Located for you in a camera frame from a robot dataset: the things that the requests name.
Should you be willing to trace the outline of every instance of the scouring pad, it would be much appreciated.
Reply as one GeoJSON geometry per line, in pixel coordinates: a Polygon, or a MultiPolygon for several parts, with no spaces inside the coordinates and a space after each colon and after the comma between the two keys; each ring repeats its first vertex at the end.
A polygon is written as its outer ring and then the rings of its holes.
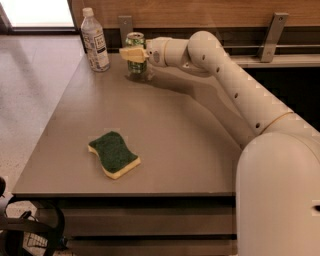
{"type": "Polygon", "coordinates": [[[112,179],[120,178],[141,163],[117,132],[109,132],[91,141],[88,149],[99,157],[105,174],[112,179]]]}

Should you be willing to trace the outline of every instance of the wooden board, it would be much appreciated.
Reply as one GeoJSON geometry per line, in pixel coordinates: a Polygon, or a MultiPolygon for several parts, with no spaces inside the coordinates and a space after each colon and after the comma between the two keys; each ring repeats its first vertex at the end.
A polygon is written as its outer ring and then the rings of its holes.
{"type": "Polygon", "coordinates": [[[286,26],[320,26],[319,0],[73,0],[80,27],[82,8],[92,7],[104,28],[131,15],[134,28],[267,27],[274,12],[289,13],[286,26]]]}

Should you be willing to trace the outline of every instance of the window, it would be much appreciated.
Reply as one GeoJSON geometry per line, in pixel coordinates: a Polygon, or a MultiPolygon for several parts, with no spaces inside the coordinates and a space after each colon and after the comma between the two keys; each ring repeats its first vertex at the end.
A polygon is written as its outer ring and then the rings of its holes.
{"type": "Polygon", "coordinates": [[[15,27],[74,27],[67,0],[0,0],[15,27]]]}

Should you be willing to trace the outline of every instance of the bottle label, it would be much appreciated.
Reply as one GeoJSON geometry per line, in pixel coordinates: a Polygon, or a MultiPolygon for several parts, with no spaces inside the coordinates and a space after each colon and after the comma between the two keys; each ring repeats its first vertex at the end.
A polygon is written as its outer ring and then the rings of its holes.
{"type": "Polygon", "coordinates": [[[109,64],[104,35],[101,30],[82,32],[90,65],[93,69],[104,69],[109,64]]]}

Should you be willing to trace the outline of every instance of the table surface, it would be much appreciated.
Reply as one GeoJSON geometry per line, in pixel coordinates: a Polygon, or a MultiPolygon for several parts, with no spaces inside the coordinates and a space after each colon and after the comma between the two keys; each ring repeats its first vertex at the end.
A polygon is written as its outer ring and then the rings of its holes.
{"type": "Polygon", "coordinates": [[[241,136],[252,135],[221,86],[175,68],[132,79],[110,54],[111,68],[80,62],[13,194],[17,197],[233,195],[241,136]],[[141,164],[108,178],[90,141],[119,132],[141,164]]]}

